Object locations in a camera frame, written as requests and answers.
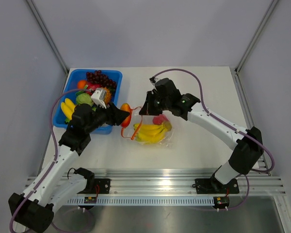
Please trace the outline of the right aluminium frame post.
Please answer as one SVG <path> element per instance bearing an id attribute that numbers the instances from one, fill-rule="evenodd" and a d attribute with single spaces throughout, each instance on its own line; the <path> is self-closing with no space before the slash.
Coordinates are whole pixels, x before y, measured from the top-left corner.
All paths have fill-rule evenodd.
<path id="1" fill-rule="evenodd" d="M 277 6 L 279 5 L 280 0 L 272 0 L 267 7 L 267 10 L 265 11 L 261 21 L 259 22 L 252 38 L 249 41 L 249 44 L 247 45 L 240 61 L 235 67 L 235 73 L 237 75 L 240 74 L 240 71 L 242 70 L 243 66 L 245 65 L 247 59 L 249 58 L 250 54 L 252 53 L 253 49 L 255 48 L 256 44 L 258 43 L 258 40 L 260 39 L 262 33 L 267 27 L 268 22 L 270 21 L 273 13 L 275 12 Z"/>

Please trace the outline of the aluminium mounting rail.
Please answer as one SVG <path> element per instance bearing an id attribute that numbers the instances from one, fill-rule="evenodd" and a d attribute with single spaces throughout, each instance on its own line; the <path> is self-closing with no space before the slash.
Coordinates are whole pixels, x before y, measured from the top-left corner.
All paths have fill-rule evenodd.
<path id="1" fill-rule="evenodd" d="M 111 180 L 111 196 L 195 196 L 195 179 L 209 178 L 211 169 L 90 169 L 96 178 Z M 250 172 L 249 195 L 285 196 L 278 176 Z"/>

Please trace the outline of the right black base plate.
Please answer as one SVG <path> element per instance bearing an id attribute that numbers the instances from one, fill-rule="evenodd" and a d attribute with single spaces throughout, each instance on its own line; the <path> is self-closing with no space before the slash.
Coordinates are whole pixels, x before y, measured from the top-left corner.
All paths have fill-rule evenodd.
<path id="1" fill-rule="evenodd" d="M 227 184 L 221 184 L 212 178 L 195 179 L 192 187 L 196 189 L 197 194 L 239 194 L 238 182 L 232 179 Z"/>

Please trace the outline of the small yellow banana bunch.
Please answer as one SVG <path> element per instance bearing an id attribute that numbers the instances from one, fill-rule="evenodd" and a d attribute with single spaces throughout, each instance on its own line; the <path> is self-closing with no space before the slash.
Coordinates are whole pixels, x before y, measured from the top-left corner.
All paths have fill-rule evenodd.
<path id="1" fill-rule="evenodd" d="M 76 107 L 73 101 L 69 98 L 65 98 L 65 100 L 61 102 L 60 107 L 66 118 L 71 120 Z"/>

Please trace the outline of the green lettuce head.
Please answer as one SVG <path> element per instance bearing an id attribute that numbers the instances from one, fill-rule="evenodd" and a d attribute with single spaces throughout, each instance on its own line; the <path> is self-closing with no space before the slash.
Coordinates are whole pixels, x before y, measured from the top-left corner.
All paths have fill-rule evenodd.
<path id="1" fill-rule="evenodd" d="M 90 106 L 93 106 L 94 102 L 91 99 L 91 96 L 87 93 L 81 93 L 76 96 L 76 104 L 88 104 Z"/>

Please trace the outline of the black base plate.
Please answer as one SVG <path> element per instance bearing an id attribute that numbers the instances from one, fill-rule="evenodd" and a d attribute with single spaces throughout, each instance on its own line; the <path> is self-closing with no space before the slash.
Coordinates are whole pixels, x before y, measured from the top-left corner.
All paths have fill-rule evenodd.
<path id="1" fill-rule="evenodd" d="M 94 179 L 89 183 L 89 187 L 86 188 L 87 194 L 109 194 L 110 193 L 111 180 L 110 179 Z"/>
<path id="2" fill-rule="evenodd" d="M 197 194 L 239 194 L 238 182 L 232 179 L 227 184 L 221 184 L 212 178 L 195 179 L 192 187 L 196 189 Z"/>

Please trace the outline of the left aluminium frame post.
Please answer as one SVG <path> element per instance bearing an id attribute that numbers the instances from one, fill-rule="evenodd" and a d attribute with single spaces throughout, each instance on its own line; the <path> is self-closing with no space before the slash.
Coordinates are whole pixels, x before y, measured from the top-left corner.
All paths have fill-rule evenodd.
<path id="1" fill-rule="evenodd" d="M 52 36 L 51 36 L 51 33 L 49 32 L 48 27 L 47 27 L 45 21 L 43 20 L 41 13 L 38 10 L 38 7 L 36 6 L 36 4 L 33 0 L 25 0 L 25 3 L 28 6 L 30 12 L 32 13 L 36 23 L 38 24 L 42 34 L 44 35 L 44 38 L 46 39 L 53 54 L 55 55 L 59 65 L 61 66 L 62 70 L 64 71 L 65 75 L 67 76 L 69 73 L 69 68 L 66 65 L 66 62 L 64 61 L 62 55 L 60 54 Z"/>

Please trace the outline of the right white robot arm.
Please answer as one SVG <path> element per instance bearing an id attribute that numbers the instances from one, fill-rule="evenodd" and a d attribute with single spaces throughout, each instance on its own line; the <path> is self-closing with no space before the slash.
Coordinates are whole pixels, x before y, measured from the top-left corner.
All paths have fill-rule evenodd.
<path id="1" fill-rule="evenodd" d="M 203 102 L 192 94 L 181 94 L 169 78 L 150 78 L 153 90 L 146 94 L 145 103 L 139 114 L 158 116 L 169 111 L 174 116 L 195 123 L 221 139 L 231 150 L 229 160 L 220 166 L 212 176 L 210 186 L 215 192 L 222 192 L 228 183 L 238 175 L 246 175 L 263 155 L 262 138 L 259 129 L 246 129 L 214 114 Z"/>

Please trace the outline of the round orange fruit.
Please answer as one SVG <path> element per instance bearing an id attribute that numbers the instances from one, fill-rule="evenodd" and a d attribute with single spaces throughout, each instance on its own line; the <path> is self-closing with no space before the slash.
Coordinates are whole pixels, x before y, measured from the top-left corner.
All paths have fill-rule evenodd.
<path id="1" fill-rule="evenodd" d="M 78 89 L 84 89 L 86 85 L 87 85 L 87 80 L 80 80 L 80 81 L 77 83 L 77 88 L 78 88 Z"/>

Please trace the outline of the large yellow banana bunch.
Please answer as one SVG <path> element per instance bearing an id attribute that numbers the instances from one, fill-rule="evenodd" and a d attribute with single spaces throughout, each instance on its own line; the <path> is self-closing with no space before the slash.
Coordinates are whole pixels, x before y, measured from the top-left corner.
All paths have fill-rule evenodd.
<path id="1" fill-rule="evenodd" d="M 172 125 L 169 121 L 165 121 L 161 125 L 142 124 L 135 140 L 146 144 L 157 144 L 163 141 L 171 130 Z"/>

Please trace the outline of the blue plastic bin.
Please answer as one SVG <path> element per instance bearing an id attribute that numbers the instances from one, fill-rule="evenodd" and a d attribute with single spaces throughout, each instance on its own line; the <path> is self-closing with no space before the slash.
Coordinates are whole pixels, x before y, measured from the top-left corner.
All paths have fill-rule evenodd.
<path id="1" fill-rule="evenodd" d="M 88 69 L 77 68 L 75 70 L 71 70 L 67 78 L 64 92 L 70 91 L 72 89 L 76 89 L 77 83 L 80 80 L 86 79 L 86 73 L 94 72 L 94 71 L 95 69 L 89 69 L 89 68 Z M 117 105 L 123 74 L 118 70 L 105 70 L 105 69 L 102 70 L 102 73 L 106 74 L 107 76 L 109 76 L 111 80 L 116 82 L 116 89 L 113 93 L 111 101 L 115 105 Z M 64 95 L 60 99 L 56 112 L 54 113 L 53 125 L 55 127 L 64 128 L 64 129 L 67 128 L 67 124 L 65 124 L 66 116 L 62 112 L 60 104 L 61 102 L 65 100 L 65 98 L 69 98 L 74 103 L 76 103 L 76 92 L 72 92 L 72 93 L 68 93 Z M 112 129 L 113 129 L 112 126 L 105 124 L 101 126 L 100 128 L 98 128 L 97 130 L 93 131 L 93 134 L 110 134 L 112 132 Z"/>

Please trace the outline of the orange spiky fruit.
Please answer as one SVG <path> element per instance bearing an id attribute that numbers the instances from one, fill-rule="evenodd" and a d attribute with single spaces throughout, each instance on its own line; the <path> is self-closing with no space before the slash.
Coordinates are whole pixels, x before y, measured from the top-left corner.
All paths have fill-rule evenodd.
<path id="1" fill-rule="evenodd" d="M 112 93 L 106 87 L 103 87 L 102 89 L 103 89 L 102 91 L 103 101 L 105 102 L 105 104 L 108 104 L 112 100 Z"/>

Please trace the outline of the clear zip top bag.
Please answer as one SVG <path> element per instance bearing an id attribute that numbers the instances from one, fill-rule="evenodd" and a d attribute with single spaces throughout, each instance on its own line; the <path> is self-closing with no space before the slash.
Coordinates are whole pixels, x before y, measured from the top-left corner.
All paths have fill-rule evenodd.
<path id="1" fill-rule="evenodd" d="M 142 116 L 141 107 L 131 108 L 129 104 L 122 104 L 121 110 L 129 116 L 121 124 L 121 137 L 135 141 L 141 145 L 163 145 L 173 135 L 173 126 L 166 115 Z"/>

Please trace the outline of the pink dragon fruit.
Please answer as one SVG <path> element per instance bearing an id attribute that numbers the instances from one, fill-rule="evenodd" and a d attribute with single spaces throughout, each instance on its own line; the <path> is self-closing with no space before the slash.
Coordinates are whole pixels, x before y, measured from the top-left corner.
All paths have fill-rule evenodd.
<path id="1" fill-rule="evenodd" d="M 97 83 L 87 83 L 85 92 L 91 96 L 97 88 L 101 88 L 101 85 Z"/>

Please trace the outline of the red bell pepper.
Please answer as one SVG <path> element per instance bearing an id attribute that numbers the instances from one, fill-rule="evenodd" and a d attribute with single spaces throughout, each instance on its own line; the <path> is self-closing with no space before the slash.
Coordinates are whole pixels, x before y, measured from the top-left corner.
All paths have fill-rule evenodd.
<path id="1" fill-rule="evenodd" d="M 169 119 L 164 114 L 160 114 L 159 116 L 154 116 L 152 119 L 152 123 L 155 125 L 161 125 L 165 121 L 169 121 Z"/>

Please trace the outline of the orange mango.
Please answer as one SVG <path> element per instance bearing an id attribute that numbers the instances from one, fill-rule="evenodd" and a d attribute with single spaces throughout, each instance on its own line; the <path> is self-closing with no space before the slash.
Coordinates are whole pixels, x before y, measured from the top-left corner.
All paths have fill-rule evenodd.
<path id="1" fill-rule="evenodd" d="M 121 127 L 126 128 L 127 126 L 129 126 L 131 121 L 132 109 L 128 103 L 123 103 L 120 109 L 127 113 L 126 118 L 121 123 Z"/>

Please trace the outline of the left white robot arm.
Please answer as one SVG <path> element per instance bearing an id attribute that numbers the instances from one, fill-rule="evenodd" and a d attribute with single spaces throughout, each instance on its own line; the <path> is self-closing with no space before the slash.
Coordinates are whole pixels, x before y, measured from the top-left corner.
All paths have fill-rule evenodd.
<path id="1" fill-rule="evenodd" d="M 75 194 L 97 191 L 95 174 L 85 168 L 76 169 L 60 187 L 56 184 L 90 143 L 92 131 L 103 124 L 119 126 L 128 116 L 129 112 L 118 109 L 113 103 L 96 110 L 88 104 L 77 105 L 65 133 L 55 142 L 53 160 L 21 194 L 13 193 L 9 198 L 10 232 L 14 231 L 13 223 L 17 222 L 42 233 L 52 223 L 55 213 Z"/>

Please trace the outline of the aluminium frame post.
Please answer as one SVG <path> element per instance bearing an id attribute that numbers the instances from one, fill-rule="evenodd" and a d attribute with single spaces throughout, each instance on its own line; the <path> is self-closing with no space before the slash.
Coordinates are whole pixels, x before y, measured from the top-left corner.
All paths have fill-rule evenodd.
<path id="1" fill-rule="evenodd" d="M 33 0 L 25 0 L 25 3 L 28 6 L 30 12 L 32 13 L 36 23 L 38 24 L 42 34 L 44 35 L 44 38 L 46 39 L 53 54 L 55 55 L 59 65 L 61 66 L 62 70 L 64 71 L 65 75 L 67 76 L 69 73 L 69 68 L 66 65 L 66 62 L 64 61 L 62 55 L 60 54 L 52 36 L 51 36 L 51 33 L 49 32 L 48 27 L 47 27 L 45 21 L 43 20 L 41 13 L 38 10 L 38 7 L 36 6 L 36 4 Z"/>
<path id="2" fill-rule="evenodd" d="M 279 5 L 280 0 L 272 0 L 267 7 L 267 10 L 265 11 L 261 21 L 259 22 L 252 38 L 249 41 L 249 44 L 247 45 L 240 61 L 235 67 L 235 73 L 237 75 L 240 74 L 240 71 L 242 70 L 243 66 L 245 65 L 247 59 L 249 58 L 250 54 L 252 53 L 253 49 L 255 48 L 256 44 L 258 43 L 258 40 L 260 39 L 262 33 L 267 27 L 268 22 L 270 21 L 273 13 L 275 12 L 277 6 Z"/>

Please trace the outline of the purple grape bunch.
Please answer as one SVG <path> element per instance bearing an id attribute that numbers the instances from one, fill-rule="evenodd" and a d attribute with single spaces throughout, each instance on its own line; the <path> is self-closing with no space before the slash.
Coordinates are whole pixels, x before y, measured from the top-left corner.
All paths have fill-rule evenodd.
<path id="1" fill-rule="evenodd" d="M 116 89 L 117 83 L 109 78 L 108 75 L 102 73 L 101 70 L 94 72 L 86 72 L 87 85 L 93 87 L 106 87 L 108 89 Z"/>

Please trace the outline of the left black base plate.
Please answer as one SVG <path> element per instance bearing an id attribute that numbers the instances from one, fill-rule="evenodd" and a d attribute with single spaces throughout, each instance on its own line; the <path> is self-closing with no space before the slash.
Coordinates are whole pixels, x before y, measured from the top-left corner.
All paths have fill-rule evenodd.
<path id="1" fill-rule="evenodd" d="M 89 187 L 86 188 L 87 194 L 109 194 L 110 193 L 111 180 L 110 179 L 94 179 L 89 183 Z"/>

